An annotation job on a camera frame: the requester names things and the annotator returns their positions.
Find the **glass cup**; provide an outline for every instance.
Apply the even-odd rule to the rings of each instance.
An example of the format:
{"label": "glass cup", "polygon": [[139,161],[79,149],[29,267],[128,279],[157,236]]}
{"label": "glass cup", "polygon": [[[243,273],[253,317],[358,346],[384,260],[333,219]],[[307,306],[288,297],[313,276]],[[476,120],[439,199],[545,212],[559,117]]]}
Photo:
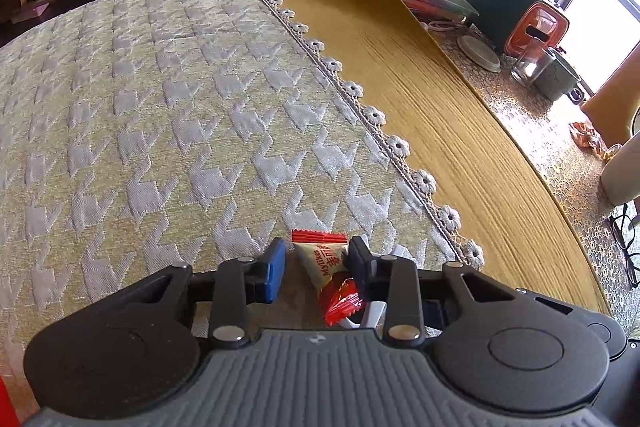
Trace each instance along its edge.
{"label": "glass cup", "polygon": [[540,73],[555,60],[547,45],[537,38],[532,38],[520,58],[511,68],[511,76],[519,84],[529,87]]}

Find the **silver screw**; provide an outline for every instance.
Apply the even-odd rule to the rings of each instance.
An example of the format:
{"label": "silver screw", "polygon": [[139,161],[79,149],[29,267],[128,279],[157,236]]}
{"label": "silver screw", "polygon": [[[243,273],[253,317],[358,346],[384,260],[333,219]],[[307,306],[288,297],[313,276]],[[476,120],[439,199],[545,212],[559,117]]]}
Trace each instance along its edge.
{"label": "silver screw", "polygon": [[420,337],[420,330],[409,324],[398,324],[389,328],[389,335],[396,341],[414,341]]}
{"label": "silver screw", "polygon": [[220,326],[213,330],[213,336],[221,342],[237,342],[244,337],[244,330],[238,326]]}

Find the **black device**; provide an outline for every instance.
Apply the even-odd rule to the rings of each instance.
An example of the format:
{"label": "black device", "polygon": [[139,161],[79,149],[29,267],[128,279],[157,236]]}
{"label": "black device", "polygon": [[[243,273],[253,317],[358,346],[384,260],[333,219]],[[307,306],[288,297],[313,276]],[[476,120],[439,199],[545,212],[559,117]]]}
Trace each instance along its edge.
{"label": "black device", "polygon": [[[215,272],[168,267],[45,328],[24,356],[42,406],[25,426],[610,425],[590,404],[610,360],[631,351],[612,319],[462,263],[436,272],[373,257],[354,237],[345,264],[363,299],[387,302],[382,338],[262,330],[251,340],[245,306],[273,301],[284,257],[276,239]],[[195,339],[205,300],[209,333]],[[425,325],[442,334],[426,339]]]}

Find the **white logo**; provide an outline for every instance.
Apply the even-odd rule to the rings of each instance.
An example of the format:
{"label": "white logo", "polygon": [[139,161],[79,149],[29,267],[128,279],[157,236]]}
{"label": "white logo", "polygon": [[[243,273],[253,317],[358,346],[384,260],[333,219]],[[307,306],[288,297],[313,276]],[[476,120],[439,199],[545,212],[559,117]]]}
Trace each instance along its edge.
{"label": "white logo", "polygon": [[319,346],[320,344],[322,344],[324,341],[326,340],[326,336],[321,335],[320,333],[316,333],[315,336],[313,337],[309,337],[308,341],[310,343],[316,344],[316,346]]}

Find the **houndstooth pattern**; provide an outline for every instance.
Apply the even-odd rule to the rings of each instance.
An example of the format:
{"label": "houndstooth pattern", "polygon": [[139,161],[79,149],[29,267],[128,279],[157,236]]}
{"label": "houndstooth pattern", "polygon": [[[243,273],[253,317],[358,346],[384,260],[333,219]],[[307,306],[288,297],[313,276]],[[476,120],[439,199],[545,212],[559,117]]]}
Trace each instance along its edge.
{"label": "houndstooth pattern", "polygon": [[[295,228],[456,258],[260,0],[99,0],[0,55],[0,374],[22,417],[30,338],[168,264],[214,269]],[[288,263],[255,324],[318,326]]]}

